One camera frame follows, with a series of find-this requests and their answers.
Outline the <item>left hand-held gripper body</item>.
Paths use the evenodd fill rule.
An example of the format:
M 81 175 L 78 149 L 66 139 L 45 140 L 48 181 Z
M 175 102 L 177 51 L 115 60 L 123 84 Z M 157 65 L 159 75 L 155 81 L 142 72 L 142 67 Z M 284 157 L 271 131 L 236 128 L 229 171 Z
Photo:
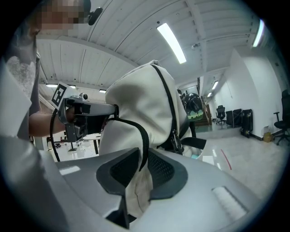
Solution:
M 91 104 L 96 102 L 90 102 L 87 94 L 78 93 L 71 86 L 60 82 L 56 86 L 51 101 L 55 108 L 51 119 L 51 130 L 57 117 L 65 125 L 67 142 L 76 142 L 87 135 L 101 132 L 106 115 L 90 115 Z M 72 106 L 75 110 L 75 119 L 73 123 L 68 123 L 66 110 Z

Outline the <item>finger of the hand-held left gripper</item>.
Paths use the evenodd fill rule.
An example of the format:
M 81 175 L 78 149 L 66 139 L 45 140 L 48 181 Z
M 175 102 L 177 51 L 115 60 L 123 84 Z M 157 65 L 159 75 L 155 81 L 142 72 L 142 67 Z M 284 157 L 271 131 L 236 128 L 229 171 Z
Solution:
M 116 106 L 104 103 L 93 103 L 90 107 L 91 116 L 114 115 L 116 113 Z

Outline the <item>person's left hand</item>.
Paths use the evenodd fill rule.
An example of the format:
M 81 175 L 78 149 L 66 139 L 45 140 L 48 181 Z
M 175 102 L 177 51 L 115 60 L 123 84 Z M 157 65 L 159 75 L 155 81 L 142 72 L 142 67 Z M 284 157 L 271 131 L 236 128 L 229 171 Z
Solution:
M 66 119 L 68 123 L 73 123 L 75 119 L 75 110 L 74 107 L 70 107 L 66 110 Z

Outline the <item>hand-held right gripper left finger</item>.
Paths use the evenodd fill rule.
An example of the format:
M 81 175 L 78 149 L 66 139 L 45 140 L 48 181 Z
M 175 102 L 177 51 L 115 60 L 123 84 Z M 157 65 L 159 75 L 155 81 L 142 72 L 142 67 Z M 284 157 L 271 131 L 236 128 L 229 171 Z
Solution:
M 138 165 L 138 148 L 56 163 L 61 175 L 86 205 L 123 228 L 130 226 L 126 187 Z

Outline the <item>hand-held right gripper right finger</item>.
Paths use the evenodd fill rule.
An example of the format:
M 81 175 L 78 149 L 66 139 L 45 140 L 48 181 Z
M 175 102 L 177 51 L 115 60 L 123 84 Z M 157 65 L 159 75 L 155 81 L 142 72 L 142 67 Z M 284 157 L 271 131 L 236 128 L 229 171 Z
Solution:
M 150 205 L 138 232 L 241 232 L 254 218 L 258 198 L 214 165 L 149 149 Z

